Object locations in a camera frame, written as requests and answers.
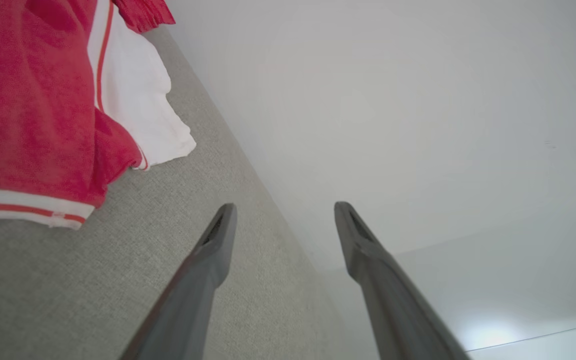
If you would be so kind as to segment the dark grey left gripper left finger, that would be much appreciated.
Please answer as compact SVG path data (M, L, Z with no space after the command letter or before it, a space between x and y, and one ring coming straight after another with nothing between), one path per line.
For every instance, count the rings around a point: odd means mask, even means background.
M121 355L122 360L201 360L215 291L233 255L237 207L224 203Z

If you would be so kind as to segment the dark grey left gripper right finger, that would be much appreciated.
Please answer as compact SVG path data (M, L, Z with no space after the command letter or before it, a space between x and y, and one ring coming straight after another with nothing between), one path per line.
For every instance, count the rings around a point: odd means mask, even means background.
M359 284L382 360L466 360L457 338L349 202L334 204L349 276Z

